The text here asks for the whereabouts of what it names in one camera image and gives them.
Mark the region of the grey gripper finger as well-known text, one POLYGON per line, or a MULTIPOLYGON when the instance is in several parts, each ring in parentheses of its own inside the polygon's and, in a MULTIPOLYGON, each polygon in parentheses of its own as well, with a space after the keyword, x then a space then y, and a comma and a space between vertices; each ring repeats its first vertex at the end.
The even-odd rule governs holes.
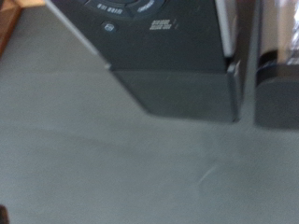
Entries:
POLYGON ((8 211, 2 204, 0 204, 0 224, 9 224, 8 211))

